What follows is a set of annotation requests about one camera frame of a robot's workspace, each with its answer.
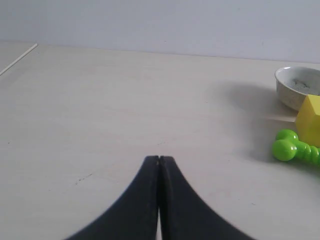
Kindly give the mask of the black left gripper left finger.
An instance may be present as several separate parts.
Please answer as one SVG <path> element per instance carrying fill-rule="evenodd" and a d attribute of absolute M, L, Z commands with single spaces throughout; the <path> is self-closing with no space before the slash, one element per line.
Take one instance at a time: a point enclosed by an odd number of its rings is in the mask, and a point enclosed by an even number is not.
<path fill-rule="evenodd" d="M 147 156 L 123 194 L 69 240 L 155 240 L 159 157 Z"/>

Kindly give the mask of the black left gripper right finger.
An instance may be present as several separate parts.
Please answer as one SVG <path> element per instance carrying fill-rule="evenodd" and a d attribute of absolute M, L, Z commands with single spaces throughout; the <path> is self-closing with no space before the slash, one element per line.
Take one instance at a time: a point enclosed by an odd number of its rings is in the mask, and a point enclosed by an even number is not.
<path fill-rule="evenodd" d="M 171 156 L 159 159 L 158 205 L 163 240 L 251 240 L 213 211 Z"/>

